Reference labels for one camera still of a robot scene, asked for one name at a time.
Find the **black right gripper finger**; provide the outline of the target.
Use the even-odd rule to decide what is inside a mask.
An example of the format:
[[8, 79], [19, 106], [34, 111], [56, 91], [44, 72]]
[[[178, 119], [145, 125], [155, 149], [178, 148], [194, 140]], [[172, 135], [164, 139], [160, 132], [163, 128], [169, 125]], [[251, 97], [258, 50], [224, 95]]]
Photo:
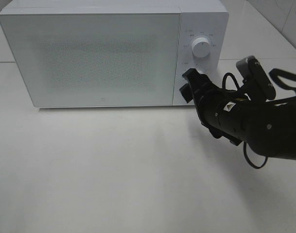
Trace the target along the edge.
[[184, 84], [179, 89], [179, 91], [186, 103], [190, 103], [193, 100], [193, 92], [192, 92], [191, 87], [188, 83]]
[[182, 77], [188, 81], [191, 86], [202, 87], [210, 84], [211, 80], [206, 74], [199, 73], [195, 68], [190, 68], [182, 74]]

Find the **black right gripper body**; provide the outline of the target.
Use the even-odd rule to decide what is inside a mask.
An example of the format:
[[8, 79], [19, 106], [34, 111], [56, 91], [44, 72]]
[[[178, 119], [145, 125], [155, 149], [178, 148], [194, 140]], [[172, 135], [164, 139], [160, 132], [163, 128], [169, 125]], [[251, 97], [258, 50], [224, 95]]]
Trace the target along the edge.
[[221, 89], [212, 82], [202, 87], [191, 85], [190, 87], [193, 92], [193, 101], [201, 124], [209, 130], [214, 138], [219, 139], [225, 137], [232, 144], [236, 146], [240, 145], [242, 143], [241, 139], [221, 130], [219, 126], [220, 110], [218, 107], [220, 104], [226, 102]]

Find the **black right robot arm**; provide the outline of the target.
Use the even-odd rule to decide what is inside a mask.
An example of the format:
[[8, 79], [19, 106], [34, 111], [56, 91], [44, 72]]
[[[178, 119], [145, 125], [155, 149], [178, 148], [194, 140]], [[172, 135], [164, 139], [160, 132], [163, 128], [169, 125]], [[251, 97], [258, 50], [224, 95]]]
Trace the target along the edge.
[[193, 100], [201, 124], [214, 138], [242, 142], [258, 155], [296, 160], [296, 104], [264, 105], [239, 90], [223, 90], [204, 74], [183, 74], [180, 92]]

